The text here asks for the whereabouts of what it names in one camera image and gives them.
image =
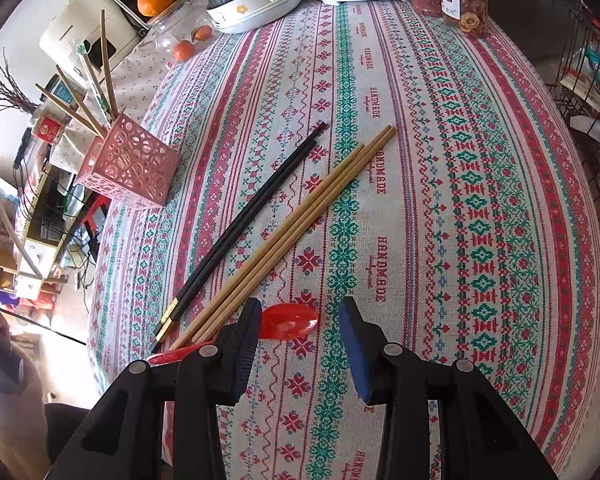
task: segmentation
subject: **patterned tablecloth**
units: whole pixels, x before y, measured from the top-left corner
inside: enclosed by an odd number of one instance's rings
[[[196,263],[322,120],[318,146],[183,320],[358,142],[397,127],[254,293],[264,307],[312,304],[320,324],[261,341],[247,393],[218,409],[229,478],[374,477],[384,409],[353,388],[336,320],[345,295],[421,357],[473,360],[560,472],[600,364],[586,178],[544,85],[497,27],[468,38],[398,0],[309,0],[166,75],[144,126],[182,161],[164,209],[110,210],[89,341],[101,387],[146,355]],[[430,420],[439,472],[435,406]]]

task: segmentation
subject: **dried twig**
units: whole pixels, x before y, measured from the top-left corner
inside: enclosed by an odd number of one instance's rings
[[[32,115],[38,106],[24,95],[9,72],[9,63],[4,49],[2,50],[2,59],[4,67],[0,64],[0,112],[8,108],[15,108]]]

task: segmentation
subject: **white bowl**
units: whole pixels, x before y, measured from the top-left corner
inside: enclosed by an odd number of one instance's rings
[[[225,34],[241,34],[254,28],[263,27],[267,23],[275,22],[285,14],[294,10],[302,0],[278,0],[270,2],[268,6],[263,7],[245,16],[243,19],[233,22],[229,25],[214,22],[214,27]]]
[[[216,23],[229,27],[269,4],[270,0],[232,0],[206,12]]]

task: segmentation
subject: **black cable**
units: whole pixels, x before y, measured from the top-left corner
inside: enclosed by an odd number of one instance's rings
[[[26,321],[27,323],[31,323],[32,325],[39,326],[40,328],[44,328],[45,330],[49,330],[49,332],[53,332],[54,334],[58,334],[59,336],[62,336],[62,337],[65,337],[67,339],[70,339],[71,341],[75,341],[77,343],[80,343],[81,345],[87,346],[87,343],[85,343],[84,341],[80,341],[79,339],[76,339],[75,337],[71,337],[70,335],[63,334],[62,332],[58,332],[57,330],[54,330],[53,328],[50,328],[48,326],[44,326],[43,324],[40,324],[37,321],[33,321],[32,319],[29,319],[28,317],[21,316],[20,314],[16,314],[15,312],[11,312],[10,310],[5,310],[3,308],[0,308],[0,312],[3,313],[3,314],[7,314],[8,316],[13,316],[13,317],[16,317],[17,319],[21,319],[23,321]]]

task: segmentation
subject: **pink utensil holder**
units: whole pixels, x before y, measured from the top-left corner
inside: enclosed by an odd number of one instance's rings
[[[163,207],[178,153],[121,113],[106,139],[93,139],[76,184],[134,209]]]

